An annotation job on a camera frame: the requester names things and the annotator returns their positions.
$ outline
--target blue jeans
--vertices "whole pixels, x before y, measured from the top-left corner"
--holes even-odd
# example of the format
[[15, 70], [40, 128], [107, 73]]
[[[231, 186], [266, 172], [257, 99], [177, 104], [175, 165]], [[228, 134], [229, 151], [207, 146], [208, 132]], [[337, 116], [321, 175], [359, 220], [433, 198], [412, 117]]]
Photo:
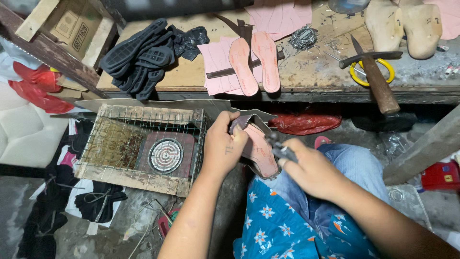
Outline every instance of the blue jeans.
[[[368, 149], [348, 144], [323, 144], [318, 151], [347, 178], [389, 203], [382, 165]], [[284, 170], [274, 180], [260, 180], [286, 200], [323, 238], [330, 235], [331, 216], [344, 213], [335, 204], [306, 194]]]

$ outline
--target red plastic bag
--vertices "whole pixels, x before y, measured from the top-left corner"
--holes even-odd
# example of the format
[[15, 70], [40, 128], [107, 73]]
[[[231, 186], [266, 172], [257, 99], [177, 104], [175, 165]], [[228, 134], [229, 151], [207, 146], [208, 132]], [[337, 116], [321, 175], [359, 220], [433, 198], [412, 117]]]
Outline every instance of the red plastic bag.
[[64, 113], [74, 108], [70, 103], [58, 97], [48, 95], [37, 84], [29, 83], [25, 80], [21, 82], [8, 80], [8, 84], [19, 96], [33, 103], [35, 106], [42, 108], [47, 113]]
[[282, 133], [298, 136], [335, 129], [342, 122], [341, 115], [315, 114], [314, 109], [298, 114], [273, 114], [278, 115], [278, 118], [269, 120], [269, 127], [276, 127]]
[[25, 81], [36, 84], [38, 88], [45, 92], [54, 93], [61, 90], [61, 86], [56, 84], [61, 73], [50, 71], [50, 68], [45, 64], [41, 65], [37, 70], [33, 70], [14, 61], [13, 69]]

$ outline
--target pink paper pattern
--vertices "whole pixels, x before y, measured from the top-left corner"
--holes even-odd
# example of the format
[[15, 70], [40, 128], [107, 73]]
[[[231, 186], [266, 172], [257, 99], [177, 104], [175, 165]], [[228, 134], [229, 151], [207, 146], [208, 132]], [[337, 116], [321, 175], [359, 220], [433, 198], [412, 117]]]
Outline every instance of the pink paper pattern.
[[311, 0], [255, 0], [245, 9], [255, 24], [253, 33], [265, 31], [274, 41], [311, 23]]
[[443, 35], [441, 39], [452, 40], [460, 35], [460, 1], [459, 0], [424, 0], [426, 4], [435, 4], [441, 12]]
[[[217, 77], [208, 79], [206, 73], [216, 72], [219, 70], [231, 68], [229, 62], [230, 46], [238, 37], [220, 37], [219, 42], [198, 45], [198, 48], [204, 59], [204, 72], [206, 87], [209, 95], [227, 93], [244, 95], [236, 75]], [[251, 51], [251, 59], [257, 60], [256, 55]], [[253, 68], [253, 74], [257, 82], [262, 82], [262, 67]]]

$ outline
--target dirty floor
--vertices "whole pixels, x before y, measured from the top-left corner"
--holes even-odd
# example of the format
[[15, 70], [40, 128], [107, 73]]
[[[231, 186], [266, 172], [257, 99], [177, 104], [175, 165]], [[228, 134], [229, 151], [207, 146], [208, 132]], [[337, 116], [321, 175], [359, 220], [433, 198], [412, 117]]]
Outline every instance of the dirty floor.
[[[383, 165], [389, 163], [385, 155], [385, 147], [377, 133], [356, 128], [351, 120], [345, 119], [333, 130], [320, 134], [300, 137], [308, 146], [313, 147], [315, 138], [324, 135], [336, 143], [348, 143], [369, 148]], [[292, 137], [283, 134], [284, 139]], [[214, 231], [210, 248], [210, 258], [232, 258], [232, 242], [241, 236], [245, 202], [247, 177], [238, 165], [230, 174], [220, 191], [214, 220]], [[23, 177], [0, 177], [0, 195], [10, 197], [0, 199], [0, 225], [6, 235], [0, 236], [0, 259], [15, 258], [17, 245], [22, 235], [22, 225], [30, 213], [33, 201], [30, 195], [43, 183], [41, 179]], [[136, 223], [135, 216], [141, 209], [141, 203], [153, 198], [169, 209], [180, 205], [183, 200], [170, 195], [159, 194], [139, 189], [127, 188], [128, 200], [123, 201], [115, 214], [110, 228], [99, 227], [96, 235], [87, 235], [89, 222], [66, 214], [68, 223], [56, 231], [57, 259], [127, 259], [136, 247], [147, 224], [153, 217], [156, 219], [158, 210], [143, 210]], [[431, 224], [435, 229], [460, 231], [460, 202], [456, 193], [429, 192], [421, 195]], [[134, 252], [133, 259], [153, 259], [157, 257], [161, 246], [158, 229], [150, 230], [139, 248]]]

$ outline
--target work table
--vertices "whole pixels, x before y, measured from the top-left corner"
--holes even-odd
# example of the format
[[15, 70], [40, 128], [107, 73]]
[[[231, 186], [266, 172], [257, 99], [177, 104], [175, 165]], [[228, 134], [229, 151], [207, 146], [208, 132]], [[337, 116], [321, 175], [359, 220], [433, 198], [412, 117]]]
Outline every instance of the work table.
[[[358, 40], [364, 51], [372, 51], [372, 40], [364, 25], [364, 15], [359, 13], [349, 17], [328, 9], [327, 1], [315, 1], [312, 10], [311, 27], [318, 30], [316, 46], [305, 51], [294, 49], [288, 43], [290, 37], [276, 41], [278, 50], [283, 50], [286, 58], [278, 61], [281, 92], [267, 94], [263, 91], [252, 97], [231, 94], [209, 96], [204, 85], [203, 57], [198, 55], [193, 61], [178, 58], [176, 66], [165, 73], [162, 81], [156, 85], [156, 98], [159, 100], [181, 99], [229, 99], [262, 101], [316, 101], [316, 102], [372, 102], [369, 89], [358, 85], [350, 76], [349, 69], [340, 69], [338, 61], [326, 55], [324, 51], [345, 59], [356, 55], [350, 34]], [[241, 19], [249, 22], [249, 14], [244, 10], [220, 12], [220, 15], [236, 22]], [[224, 22], [212, 14], [198, 14], [167, 19], [168, 25], [187, 31], [204, 26], [210, 42], [218, 42], [221, 36], [238, 37]], [[144, 29], [152, 21], [128, 23], [118, 42], [129, 38]], [[395, 69], [395, 79], [390, 83], [399, 103], [445, 103], [457, 104], [460, 97], [460, 74], [445, 75], [448, 65], [460, 65], [460, 39], [444, 41], [440, 45], [450, 47], [447, 52], [436, 51], [427, 60], [416, 60], [409, 56], [406, 41], [402, 40], [400, 51], [403, 56], [398, 60], [388, 60]], [[381, 71], [388, 77], [388, 71]], [[107, 91], [113, 97], [120, 91], [111, 84], [112, 77], [103, 72], [97, 88]]]

